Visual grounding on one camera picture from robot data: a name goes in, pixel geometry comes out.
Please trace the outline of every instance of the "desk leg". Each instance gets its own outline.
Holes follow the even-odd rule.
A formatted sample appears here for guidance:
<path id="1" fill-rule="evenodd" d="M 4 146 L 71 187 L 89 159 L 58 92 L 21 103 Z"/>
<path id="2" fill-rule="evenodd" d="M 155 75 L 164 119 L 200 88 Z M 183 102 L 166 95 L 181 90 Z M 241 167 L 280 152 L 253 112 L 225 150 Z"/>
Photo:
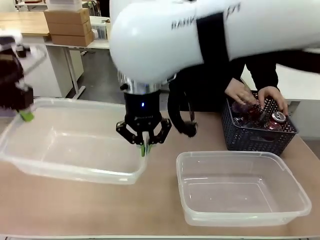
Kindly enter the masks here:
<path id="1" fill-rule="evenodd" d="M 292 115 L 295 113 L 295 111 L 297 110 L 298 106 L 299 106 L 300 102 L 299 101 L 292 101 L 289 104 L 289 116 L 292 117 Z"/>
<path id="2" fill-rule="evenodd" d="M 64 47 L 63 48 L 63 52 L 64 52 L 64 55 L 65 55 L 66 62 L 68 64 L 68 69 L 69 69 L 71 80 L 72 80 L 73 87 L 74 87 L 74 90 L 75 90 L 75 95 L 74 95 L 73 99 L 78 99 L 80 97 L 80 95 L 84 92 L 86 87 L 85 86 L 81 86 L 79 88 L 79 86 L 78 86 L 77 78 L 76 78 L 76 74 L 75 74 L 75 69 L 74 69 L 74 65 L 72 63 L 72 59 L 71 59 L 69 48 Z"/>

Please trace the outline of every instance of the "clear plastic bin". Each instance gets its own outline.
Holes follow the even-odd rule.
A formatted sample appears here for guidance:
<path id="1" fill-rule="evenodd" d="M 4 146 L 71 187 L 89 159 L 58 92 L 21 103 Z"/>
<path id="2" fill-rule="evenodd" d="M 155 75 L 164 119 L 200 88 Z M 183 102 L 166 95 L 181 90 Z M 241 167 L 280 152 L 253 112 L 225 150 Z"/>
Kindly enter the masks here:
<path id="1" fill-rule="evenodd" d="M 77 12 L 82 8 L 81 0 L 46 0 L 49 11 Z"/>
<path id="2" fill-rule="evenodd" d="M 98 39 L 102 39 L 102 40 L 108 39 L 107 25 L 111 24 L 110 22 L 107 22 L 108 20 L 110 20 L 109 17 L 90 16 L 92 29 L 97 30 Z"/>
<path id="3" fill-rule="evenodd" d="M 185 152 L 176 168 L 185 220 L 193 226 L 284 225 L 311 211 L 307 194 L 273 153 Z"/>
<path id="4" fill-rule="evenodd" d="M 0 137 L 1 159 L 39 176 L 134 184 L 147 166 L 141 149 L 116 131 L 123 105 L 39 98 L 34 120 L 18 115 Z"/>

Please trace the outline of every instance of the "plastic container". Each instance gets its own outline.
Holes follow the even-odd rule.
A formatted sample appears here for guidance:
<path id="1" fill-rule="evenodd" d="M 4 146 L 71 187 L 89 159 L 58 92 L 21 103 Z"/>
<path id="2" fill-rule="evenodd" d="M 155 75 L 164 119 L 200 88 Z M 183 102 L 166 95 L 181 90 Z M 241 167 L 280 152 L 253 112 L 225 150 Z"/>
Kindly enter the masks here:
<path id="1" fill-rule="evenodd" d="M 81 0 L 46 0 L 49 11 L 77 12 L 82 9 Z"/>
<path id="2" fill-rule="evenodd" d="M 225 144 L 230 151 L 259 151 L 274 153 L 280 156 L 294 136 L 299 132 L 289 117 L 284 123 L 283 131 L 237 126 L 233 121 L 231 111 L 232 103 L 229 99 L 226 100 L 221 118 Z M 265 100 L 265 112 L 271 115 L 278 110 L 279 107 L 275 100 L 272 98 Z"/>
<path id="3" fill-rule="evenodd" d="M 141 149 L 116 132 L 123 105 L 36 99 L 34 120 L 16 116 L 0 137 L 0 156 L 26 174 L 106 184 L 134 184 L 147 166 Z"/>
<path id="4" fill-rule="evenodd" d="M 108 39 L 108 31 L 107 31 L 107 24 L 111 24 L 107 22 L 110 20 L 109 17 L 102 17 L 102 16 L 90 16 L 90 22 L 92 29 L 97 30 L 98 32 L 98 39 L 106 40 Z"/>
<path id="5" fill-rule="evenodd" d="M 312 208 L 283 160 L 269 152 L 185 152 L 176 169 L 184 217 L 193 226 L 284 225 Z"/>

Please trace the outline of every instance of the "brown cardboard box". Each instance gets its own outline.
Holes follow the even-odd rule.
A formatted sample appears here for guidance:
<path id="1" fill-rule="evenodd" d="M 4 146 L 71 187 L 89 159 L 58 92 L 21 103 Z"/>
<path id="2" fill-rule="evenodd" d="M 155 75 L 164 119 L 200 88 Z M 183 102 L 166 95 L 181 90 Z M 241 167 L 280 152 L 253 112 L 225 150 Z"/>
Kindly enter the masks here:
<path id="1" fill-rule="evenodd" d="M 68 36 L 85 36 L 91 32 L 91 23 L 86 21 L 82 25 L 64 24 L 64 23 L 48 23 L 51 35 L 68 35 Z"/>
<path id="2" fill-rule="evenodd" d="M 45 19 L 48 24 L 75 24 L 82 25 L 90 20 L 88 8 L 79 11 L 44 11 Z"/>
<path id="3" fill-rule="evenodd" d="M 94 33 L 91 31 L 85 36 L 51 35 L 52 42 L 57 45 L 86 47 L 94 40 Z"/>

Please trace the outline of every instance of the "gray floor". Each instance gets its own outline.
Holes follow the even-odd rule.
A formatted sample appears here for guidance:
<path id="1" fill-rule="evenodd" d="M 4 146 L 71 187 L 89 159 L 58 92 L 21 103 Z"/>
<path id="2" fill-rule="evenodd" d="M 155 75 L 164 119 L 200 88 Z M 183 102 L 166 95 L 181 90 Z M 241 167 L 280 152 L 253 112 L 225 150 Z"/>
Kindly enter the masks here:
<path id="1" fill-rule="evenodd" d="M 82 57 L 84 74 L 78 81 L 79 86 L 86 86 L 79 99 L 98 102 L 124 104 L 124 94 L 120 91 L 117 69 L 109 51 L 88 52 Z M 71 90 L 68 97 L 75 95 Z M 168 94 L 160 96 L 160 109 L 167 109 Z M 320 140 L 305 141 L 311 150 L 320 158 Z"/>

